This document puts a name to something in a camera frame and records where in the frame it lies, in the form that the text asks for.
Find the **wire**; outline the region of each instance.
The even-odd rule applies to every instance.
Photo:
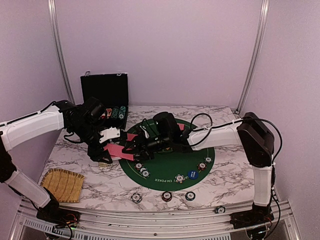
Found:
[[[44,109],[40,110],[40,113],[44,112],[44,111],[47,110],[49,107],[51,107],[52,104],[55,104],[55,103],[56,103],[56,101],[50,102],[50,104],[49,104],[48,106],[46,106]]]
[[[69,214],[67,214],[67,215],[65,215],[65,216],[69,216],[69,215],[73,216],[74,220],[77,221],[76,216],[75,216],[74,214],[72,214],[72,213],[69,213]]]
[[[276,221],[276,224],[274,226],[274,228],[270,231],[270,233],[264,238],[264,239],[267,239],[277,228],[277,226],[279,225],[279,222],[280,222],[280,218],[281,218],[281,209],[280,209],[280,205],[278,203],[278,201],[275,199],[275,196],[272,195],[272,199],[275,201],[278,209],[279,209],[279,217],[278,217],[278,220]]]
[[[178,145],[178,146],[182,146],[182,147],[195,147],[197,145],[199,145],[200,143],[202,143],[204,140],[206,140],[206,138],[209,136],[210,132],[212,129],[218,129],[218,128],[223,128],[225,126],[228,126],[228,125],[232,125],[232,124],[237,124],[237,123],[241,123],[241,122],[244,122],[244,121],[260,121],[260,122],[265,122],[265,123],[268,123],[270,124],[277,132],[279,138],[280,138],[280,146],[279,146],[279,149],[278,151],[276,152],[276,154],[274,155],[273,159],[272,159],[272,164],[274,163],[276,157],[278,156],[278,154],[280,153],[281,149],[282,149],[282,146],[283,146],[283,139],[282,139],[282,135],[279,131],[279,129],[269,120],[266,120],[266,119],[263,119],[263,118],[243,118],[243,119],[240,119],[240,120],[237,120],[237,121],[234,121],[234,122],[227,122],[225,124],[222,124],[222,125],[219,125],[219,126],[211,126],[208,133],[203,137],[203,139],[201,139],[199,142],[195,143],[195,144],[192,144],[192,145],[184,145],[184,144],[178,144],[178,143],[174,143],[174,142],[170,142],[171,144],[173,145]],[[198,131],[201,131],[201,130],[204,130],[204,128],[199,128],[197,130],[194,130],[194,132],[198,132]]]
[[[51,233],[43,232],[47,240],[58,240],[61,236],[52,235]]]
[[[37,211],[39,211],[39,208],[35,205],[35,203],[34,203],[32,200],[30,200],[30,199],[29,199],[29,201],[31,202],[31,204],[33,205],[33,207],[34,207]],[[71,233],[70,238],[69,238],[68,240],[71,240],[71,239],[72,239],[74,233],[73,233],[73,231],[72,231],[72,228],[69,226],[69,224],[67,224],[67,223],[64,222],[64,221],[51,219],[50,217],[47,217],[47,219],[52,220],[52,221],[55,221],[55,222],[62,223],[64,226],[67,226],[67,227],[69,228],[69,230],[70,230],[70,233]]]
[[[269,222],[270,222],[270,228],[271,228],[271,227],[272,227],[272,225],[273,225],[273,223],[272,223],[271,219],[270,219],[269,217],[267,217],[266,219],[268,219],[268,220],[269,220]]]
[[[192,118],[192,120],[191,120],[191,122],[190,122],[190,125],[189,125],[189,128],[191,129],[192,132],[197,132],[197,131],[194,131],[194,129],[197,128],[197,127],[195,127],[194,129],[192,129],[192,123],[194,122],[194,120],[195,120],[197,117],[199,117],[199,116],[201,116],[201,115],[205,115],[205,116],[207,116],[207,117],[210,119],[210,126],[211,126],[211,127],[212,127],[212,125],[214,124],[214,122],[213,122],[213,120],[212,120],[212,117],[211,117],[208,113],[205,113],[205,112],[198,113],[197,115],[195,115],[195,116]]]
[[[67,138],[67,137],[71,137],[71,136],[73,136],[73,135],[75,135],[74,132],[72,132],[72,133],[69,134],[69,135],[64,135],[63,138],[64,138],[65,140],[67,140],[68,142],[73,143],[73,144],[82,144],[82,143],[84,142],[84,141],[82,141],[81,139],[80,139],[80,141],[73,141],[73,140],[70,140],[69,138]]]
[[[99,123],[99,124],[97,124],[97,125],[94,125],[95,127],[97,127],[97,128],[99,128],[99,127],[101,127],[101,126],[103,126],[104,124],[105,124],[105,122],[106,122],[106,119],[107,119],[107,116],[108,116],[108,111],[107,111],[107,109],[105,108],[105,107],[103,107],[103,109],[104,109],[104,118],[102,118],[101,117],[101,123]]]
[[[174,151],[157,151],[156,153],[160,155],[166,155],[166,154],[172,154],[173,152]]]
[[[153,132],[154,136],[157,137],[158,134],[153,130],[153,128],[150,126],[150,124],[148,123],[148,121],[147,121],[146,118],[144,118],[144,119],[142,120],[142,122],[141,122],[141,127],[144,126],[144,122],[146,122],[146,125],[149,127],[149,129],[151,129],[151,131]]]

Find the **robotic arm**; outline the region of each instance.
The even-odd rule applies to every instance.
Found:
[[[88,155],[93,161],[109,163],[111,157],[104,146],[109,139],[119,138],[121,132],[115,128],[101,128],[101,116],[104,112],[104,106],[92,97],[81,105],[74,105],[67,100],[53,102],[41,111],[1,122],[0,183],[6,183],[18,194],[35,203],[39,207],[39,219],[61,224],[70,214],[78,216],[78,212],[59,208],[58,201],[47,189],[16,168],[8,151],[36,136],[65,128],[68,133],[75,133],[81,142],[88,145]]]
[[[101,115],[104,112],[104,106],[95,98],[81,105],[63,100],[41,111],[0,123],[0,183],[6,183],[33,201],[39,207],[39,219],[57,224],[68,220],[70,214],[78,219],[78,212],[59,208],[58,201],[47,189],[19,171],[8,151],[36,136],[65,128],[88,145],[87,154],[93,161],[110,163],[110,154],[104,147],[110,139],[117,142],[127,135],[116,128],[103,129]],[[191,153],[211,147],[243,145],[254,173],[254,201],[252,210],[231,214],[230,223],[235,229],[249,227],[274,219],[270,208],[275,176],[272,165],[274,136],[255,119],[257,116],[249,112],[244,118],[223,126],[181,131],[171,113],[161,112],[153,117],[159,135],[151,138],[138,129],[138,135],[127,142],[122,152],[133,154],[136,160],[149,160],[154,158],[154,153],[168,147],[176,152]]]
[[[146,138],[144,133],[140,132],[123,149],[124,153],[134,154],[136,159],[147,160],[153,159],[155,152],[169,147],[175,152],[191,153],[224,145],[243,145],[253,168],[254,199],[252,210],[231,214],[230,223],[235,229],[239,229],[274,219],[270,203],[275,182],[272,164],[275,138],[254,113],[248,112],[243,118],[222,126],[185,131],[180,130],[172,113],[158,113],[153,120],[159,136]]]

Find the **woven basket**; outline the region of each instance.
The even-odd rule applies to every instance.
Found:
[[[53,168],[41,181],[41,186],[48,189],[59,203],[78,203],[85,176],[72,171]]]

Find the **white wall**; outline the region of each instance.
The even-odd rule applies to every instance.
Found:
[[[289,199],[303,240],[320,230],[320,1],[272,0],[244,111],[283,135],[276,188]]]
[[[0,122],[66,99],[47,1],[0,0]],[[10,152],[14,164],[38,180],[57,140],[48,133]],[[0,184],[0,239],[8,239],[21,198]]]
[[[80,76],[86,71],[128,72],[133,105],[235,108],[261,5],[260,0],[57,0],[76,102],[83,102]]]

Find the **white marble surface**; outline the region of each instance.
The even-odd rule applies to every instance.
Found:
[[[216,106],[130,106],[127,129],[151,119],[156,113],[171,112],[176,118],[191,121],[198,113],[208,113],[215,125],[235,119],[230,108]],[[205,126],[209,120],[200,116],[194,122]],[[241,146],[215,148],[215,161],[210,173],[198,184],[173,192],[173,199],[164,202],[162,191],[138,185],[122,170],[118,161],[111,167],[100,169],[97,162],[87,156],[85,144],[72,144],[63,139],[62,131],[47,161],[43,174],[51,168],[62,168],[85,176],[79,203],[61,205],[77,208],[112,211],[185,210],[250,201],[254,196],[253,171]],[[193,191],[193,201],[185,199]],[[140,193],[143,200],[136,204],[131,196]]]

